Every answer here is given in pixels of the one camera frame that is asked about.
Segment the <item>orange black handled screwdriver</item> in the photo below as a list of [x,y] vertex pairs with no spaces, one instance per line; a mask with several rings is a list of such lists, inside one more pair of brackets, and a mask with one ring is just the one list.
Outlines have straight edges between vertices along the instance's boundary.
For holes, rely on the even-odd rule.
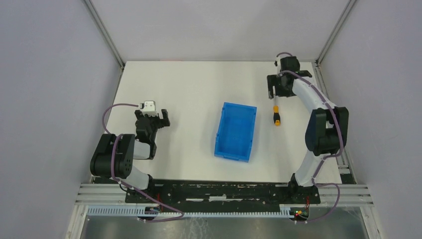
[[274,105],[273,105],[273,121],[275,126],[280,126],[281,124],[281,117],[279,114],[279,107],[277,104],[277,97],[273,97]]

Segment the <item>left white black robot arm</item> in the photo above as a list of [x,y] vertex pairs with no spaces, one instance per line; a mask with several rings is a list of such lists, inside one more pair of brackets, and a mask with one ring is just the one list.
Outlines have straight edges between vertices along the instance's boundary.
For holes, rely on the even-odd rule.
[[114,146],[117,136],[103,134],[90,161],[90,172],[94,176],[111,178],[128,185],[130,188],[145,190],[152,177],[133,166],[134,160],[152,160],[155,157],[157,131],[170,126],[168,112],[161,115],[153,111],[136,110],[135,134],[123,134]]

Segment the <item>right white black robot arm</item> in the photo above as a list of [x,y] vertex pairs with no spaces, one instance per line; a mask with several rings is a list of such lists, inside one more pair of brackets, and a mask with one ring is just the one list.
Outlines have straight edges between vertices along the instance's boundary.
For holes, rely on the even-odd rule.
[[267,76],[268,95],[297,96],[310,113],[305,132],[306,155],[292,182],[300,187],[312,187],[325,161],[339,157],[347,142],[349,111],[331,102],[307,77],[308,71],[284,70]]

